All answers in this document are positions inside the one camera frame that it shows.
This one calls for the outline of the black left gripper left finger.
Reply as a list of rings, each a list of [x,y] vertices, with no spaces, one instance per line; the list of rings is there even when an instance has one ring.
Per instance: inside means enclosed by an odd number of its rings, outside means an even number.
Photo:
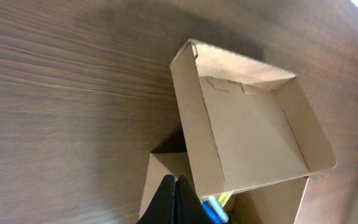
[[[176,180],[165,175],[137,224],[173,224]]]

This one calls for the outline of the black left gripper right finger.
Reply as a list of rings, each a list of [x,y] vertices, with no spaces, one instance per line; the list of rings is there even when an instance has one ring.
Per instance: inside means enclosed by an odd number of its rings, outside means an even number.
[[[205,212],[190,181],[184,175],[179,176],[175,189],[176,224],[213,224]]]

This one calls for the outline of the blue whiteboard marker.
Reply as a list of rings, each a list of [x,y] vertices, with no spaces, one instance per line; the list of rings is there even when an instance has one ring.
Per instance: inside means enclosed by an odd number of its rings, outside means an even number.
[[[216,197],[210,196],[202,203],[207,215],[215,224],[229,223],[229,216],[224,211],[223,206],[219,203]]]

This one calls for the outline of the yellow highlighter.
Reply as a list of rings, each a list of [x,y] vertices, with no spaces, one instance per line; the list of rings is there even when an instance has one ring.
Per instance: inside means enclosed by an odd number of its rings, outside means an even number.
[[[229,210],[233,207],[235,197],[233,192],[225,192],[218,197],[218,202],[225,210]]]

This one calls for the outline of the brown cardboard box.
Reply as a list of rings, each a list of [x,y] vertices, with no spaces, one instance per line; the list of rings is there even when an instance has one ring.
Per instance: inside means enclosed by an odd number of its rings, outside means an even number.
[[[229,223],[295,223],[311,174],[337,165],[296,75],[195,39],[170,70],[186,151],[150,155],[139,219],[184,175],[201,203],[233,192]]]

